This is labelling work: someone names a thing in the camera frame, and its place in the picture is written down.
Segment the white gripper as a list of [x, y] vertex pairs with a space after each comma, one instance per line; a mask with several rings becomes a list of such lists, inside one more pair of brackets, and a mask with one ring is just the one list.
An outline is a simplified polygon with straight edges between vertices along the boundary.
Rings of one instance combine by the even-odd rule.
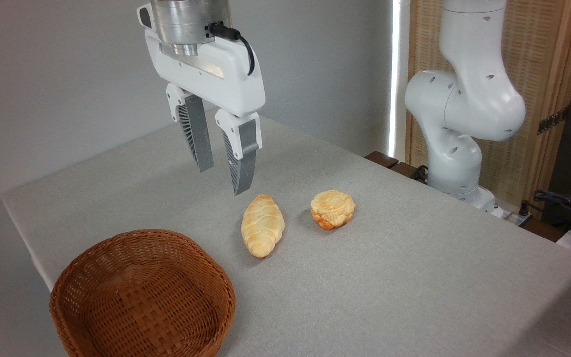
[[228, 4], [145, 4], [137, 9], [153, 66], [166, 86], [174, 122], [181, 126], [200, 172], [214, 165], [203, 100], [217, 106], [236, 196], [252, 185], [256, 152], [262, 148], [260, 116], [265, 104], [260, 65], [252, 48], [233, 35]]

